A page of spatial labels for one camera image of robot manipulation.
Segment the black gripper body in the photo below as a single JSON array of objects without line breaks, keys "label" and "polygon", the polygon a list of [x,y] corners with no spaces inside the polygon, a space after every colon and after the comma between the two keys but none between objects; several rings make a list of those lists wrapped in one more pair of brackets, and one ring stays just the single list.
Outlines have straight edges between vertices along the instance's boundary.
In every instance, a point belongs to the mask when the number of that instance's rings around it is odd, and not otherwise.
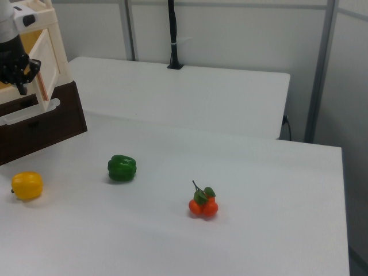
[{"label": "black gripper body", "polygon": [[1,82],[21,86],[31,82],[31,74],[25,73],[29,65],[29,56],[24,50],[21,37],[1,43]]}]

